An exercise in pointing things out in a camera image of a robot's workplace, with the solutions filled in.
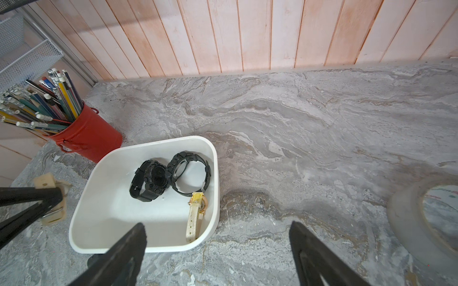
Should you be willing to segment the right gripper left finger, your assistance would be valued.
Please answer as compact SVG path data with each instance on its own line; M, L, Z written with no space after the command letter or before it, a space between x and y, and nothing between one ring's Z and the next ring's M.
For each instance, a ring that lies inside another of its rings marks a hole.
M137 223L70 284L72 286L136 285L146 245L145 227L142 223Z

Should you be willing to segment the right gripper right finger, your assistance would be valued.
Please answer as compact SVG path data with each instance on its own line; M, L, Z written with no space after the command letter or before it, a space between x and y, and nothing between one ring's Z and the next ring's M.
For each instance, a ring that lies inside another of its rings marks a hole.
M368 285L300 222L292 222L289 239L300 285Z

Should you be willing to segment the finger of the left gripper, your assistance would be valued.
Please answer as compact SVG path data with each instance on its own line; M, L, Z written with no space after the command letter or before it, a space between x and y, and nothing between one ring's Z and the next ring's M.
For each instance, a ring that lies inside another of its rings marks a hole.
M1 222L1 248L3 249L13 238L18 236L36 220L48 218L61 211L61 208L51 210L48 204L36 203L26 210Z
M63 194L59 188L1 188L1 207L34 201L47 201L55 206L62 200Z

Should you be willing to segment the black chunky watch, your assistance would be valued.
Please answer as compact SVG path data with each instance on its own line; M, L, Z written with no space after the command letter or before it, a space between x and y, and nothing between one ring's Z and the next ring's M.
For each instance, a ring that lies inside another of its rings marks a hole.
M204 165L205 180L202 184L202 187L197 191L190 191L189 193L185 193L179 189L179 187L177 186L177 181L184 175L185 171L188 168L188 164L191 162L199 162ZM212 171L208 161L199 156L198 154L188 151L182 151L180 153L177 153L168 163L165 169L165 177L168 181L168 184L172 187L172 189L175 192L185 197L191 197L195 192L205 193L209 187L211 176Z
M166 167L157 160L147 160L136 170L130 186L130 196L142 202L160 197L169 187Z

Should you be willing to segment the cream gold watch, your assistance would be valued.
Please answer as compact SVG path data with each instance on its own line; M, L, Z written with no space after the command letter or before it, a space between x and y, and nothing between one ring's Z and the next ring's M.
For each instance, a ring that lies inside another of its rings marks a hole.
M195 192L189 201L189 214L186 227L186 241L195 241L200 234L200 227L208 208L208 200L202 192Z

